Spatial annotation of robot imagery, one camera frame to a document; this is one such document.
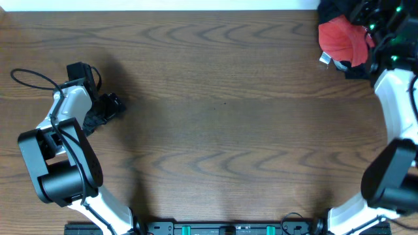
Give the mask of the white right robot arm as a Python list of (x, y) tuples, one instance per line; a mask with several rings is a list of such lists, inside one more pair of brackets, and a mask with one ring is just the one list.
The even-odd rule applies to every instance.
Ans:
[(379, 99), (388, 144), (365, 170), (361, 190), (312, 234), (390, 234), (417, 211), (417, 2), (321, 1), (323, 57), (348, 79), (369, 80)]

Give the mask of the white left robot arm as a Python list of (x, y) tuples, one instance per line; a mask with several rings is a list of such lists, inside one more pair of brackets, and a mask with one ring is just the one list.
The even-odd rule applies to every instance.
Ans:
[(55, 88), (53, 98), (45, 119), (18, 137), (37, 196), (82, 213), (103, 234), (143, 234), (132, 209), (104, 186), (101, 165), (87, 140), (93, 131), (87, 121), (107, 123), (124, 105), (113, 93), (98, 97), (83, 85)]

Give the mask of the black t-shirt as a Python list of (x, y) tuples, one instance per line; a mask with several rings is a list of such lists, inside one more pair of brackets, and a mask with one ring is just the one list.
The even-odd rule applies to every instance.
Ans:
[(320, 0), (317, 7), (319, 24), (325, 24), (341, 15), (344, 15), (351, 23), (363, 23), (363, 19), (351, 18), (351, 13), (360, 2), (361, 0)]

